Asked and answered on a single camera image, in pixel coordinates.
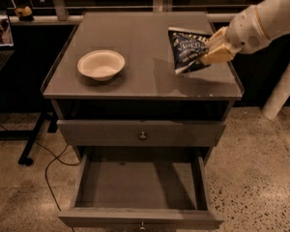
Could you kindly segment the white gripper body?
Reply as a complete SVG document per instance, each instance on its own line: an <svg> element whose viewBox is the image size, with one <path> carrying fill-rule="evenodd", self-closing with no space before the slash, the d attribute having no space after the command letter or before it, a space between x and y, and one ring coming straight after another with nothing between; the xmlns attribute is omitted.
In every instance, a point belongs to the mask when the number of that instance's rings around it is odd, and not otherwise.
<svg viewBox="0 0 290 232"><path fill-rule="evenodd" d="M248 7L231 20L226 39L243 54L252 54L272 41L263 28L256 6Z"/></svg>

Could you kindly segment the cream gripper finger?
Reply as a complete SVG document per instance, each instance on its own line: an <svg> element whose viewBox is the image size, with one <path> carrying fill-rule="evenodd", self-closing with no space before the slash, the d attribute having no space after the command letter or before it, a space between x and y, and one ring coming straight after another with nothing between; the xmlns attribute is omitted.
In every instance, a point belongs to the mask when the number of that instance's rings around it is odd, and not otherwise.
<svg viewBox="0 0 290 232"><path fill-rule="evenodd" d="M208 49L215 49L228 46L229 41L227 40L227 30L227 27L221 27L217 30L206 42L206 47Z"/></svg>
<svg viewBox="0 0 290 232"><path fill-rule="evenodd" d="M234 59L235 55L242 49L232 44L221 44L215 47L207 47L203 55L199 57L199 61L203 65L212 65L222 62L229 62Z"/></svg>

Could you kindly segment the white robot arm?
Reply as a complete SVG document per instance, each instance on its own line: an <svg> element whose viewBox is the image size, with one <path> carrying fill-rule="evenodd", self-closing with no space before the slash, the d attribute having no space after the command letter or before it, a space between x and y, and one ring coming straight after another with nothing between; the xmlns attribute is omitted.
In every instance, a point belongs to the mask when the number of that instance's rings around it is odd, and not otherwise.
<svg viewBox="0 0 290 232"><path fill-rule="evenodd" d="M290 34L290 0L264 0L244 9L228 26L217 30L206 42L207 52L200 62L204 65L228 62L238 53L255 53L287 34Z"/></svg>

